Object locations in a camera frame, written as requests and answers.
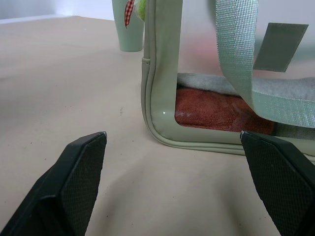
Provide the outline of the grey towel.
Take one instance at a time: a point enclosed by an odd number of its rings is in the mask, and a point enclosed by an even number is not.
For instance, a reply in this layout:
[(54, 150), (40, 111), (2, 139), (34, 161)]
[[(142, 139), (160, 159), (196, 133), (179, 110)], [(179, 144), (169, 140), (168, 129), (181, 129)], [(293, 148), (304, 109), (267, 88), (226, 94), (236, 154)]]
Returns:
[[(188, 88), (240, 96), (223, 76), (178, 73), (177, 82)], [(293, 80), (253, 78), (252, 87), (255, 91), (262, 93), (315, 101), (315, 78), (312, 77)], [(277, 123), (274, 134), (280, 137), (315, 141), (315, 129), (312, 128)]]

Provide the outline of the rust red towel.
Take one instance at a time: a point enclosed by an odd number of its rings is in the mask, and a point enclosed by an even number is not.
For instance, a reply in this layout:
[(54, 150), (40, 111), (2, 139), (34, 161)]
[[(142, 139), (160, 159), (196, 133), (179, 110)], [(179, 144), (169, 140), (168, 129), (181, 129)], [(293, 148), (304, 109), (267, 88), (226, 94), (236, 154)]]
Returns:
[(175, 121), (186, 127), (272, 134), (275, 123), (259, 117), (240, 97), (194, 88), (176, 92)]

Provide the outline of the green fuzzy ball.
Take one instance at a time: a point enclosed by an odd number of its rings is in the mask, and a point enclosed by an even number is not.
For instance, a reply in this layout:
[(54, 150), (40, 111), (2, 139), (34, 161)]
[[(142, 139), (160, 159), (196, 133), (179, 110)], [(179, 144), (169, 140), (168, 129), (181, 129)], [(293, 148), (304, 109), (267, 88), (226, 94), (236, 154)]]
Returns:
[(146, 0), (135, 0), (134, 7), (135, 7), (136, 15), (142, 21), (145, 21), (145, 17), (146, 17)]

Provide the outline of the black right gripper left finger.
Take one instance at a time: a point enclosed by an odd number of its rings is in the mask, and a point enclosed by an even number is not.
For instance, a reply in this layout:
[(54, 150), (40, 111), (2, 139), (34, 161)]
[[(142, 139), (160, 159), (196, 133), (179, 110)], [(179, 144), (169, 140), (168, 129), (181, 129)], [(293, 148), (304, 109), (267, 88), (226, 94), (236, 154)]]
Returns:
[(85, 236), (106, 144), (106, 132), (69, 143), (32, 186), (0, 236)]

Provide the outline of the pale green vase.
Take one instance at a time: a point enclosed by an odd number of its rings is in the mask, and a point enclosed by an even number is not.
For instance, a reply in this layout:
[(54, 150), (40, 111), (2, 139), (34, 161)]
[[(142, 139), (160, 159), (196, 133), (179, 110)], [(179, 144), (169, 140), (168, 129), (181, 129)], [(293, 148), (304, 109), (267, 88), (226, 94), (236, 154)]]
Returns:
[(123, 52), (139, 52), (143, 49), (144, 21), (133, 8), (130, 24), (127, 29), (124, 23), (124, 11), (128, 0), (112, 0), (113, 15), (119, 39), (119, 47)]

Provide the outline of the red checked ribbon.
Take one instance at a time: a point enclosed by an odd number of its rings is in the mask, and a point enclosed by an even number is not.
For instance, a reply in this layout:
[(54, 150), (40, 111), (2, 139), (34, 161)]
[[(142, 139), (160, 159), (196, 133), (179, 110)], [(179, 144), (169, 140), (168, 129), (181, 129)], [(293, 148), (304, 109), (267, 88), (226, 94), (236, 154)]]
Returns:
[(125, 23), (125, 28), (127, 29), (128, 25), (130, 24), (130, 18), (133, 12), (134, 8), (134, 2), (135, 0), (128, 0), (125, 6), (125, 11), (124, 11), (124, 23)]

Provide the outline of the clear green-trimmed tote bag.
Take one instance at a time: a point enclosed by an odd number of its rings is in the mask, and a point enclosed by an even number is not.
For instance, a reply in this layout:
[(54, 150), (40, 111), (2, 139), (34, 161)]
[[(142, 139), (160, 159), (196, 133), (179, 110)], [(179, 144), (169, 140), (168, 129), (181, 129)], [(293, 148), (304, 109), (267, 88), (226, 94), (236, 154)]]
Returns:
[[(315, 129), (315, 101), (252, 87), (253, 78), (315, 78), (315, 0), (147, 0), (141, 105), (149, 131), (171, 147), (244, 154), (241, 132), (175, 121), (176, 92), (185, 87), (178, 73), (223, 76), (275, 128)], [(315, 157), (315, 141), (276, 137)]]

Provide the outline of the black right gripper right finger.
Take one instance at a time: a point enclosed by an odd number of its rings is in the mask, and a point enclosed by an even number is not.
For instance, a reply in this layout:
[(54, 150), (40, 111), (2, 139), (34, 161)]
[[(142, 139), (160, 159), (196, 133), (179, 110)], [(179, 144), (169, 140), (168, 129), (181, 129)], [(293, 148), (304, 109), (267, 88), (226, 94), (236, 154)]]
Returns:
[(240, 134), (256, 191), (281, 236), (315, 236), (315, 165), (292, 143)]

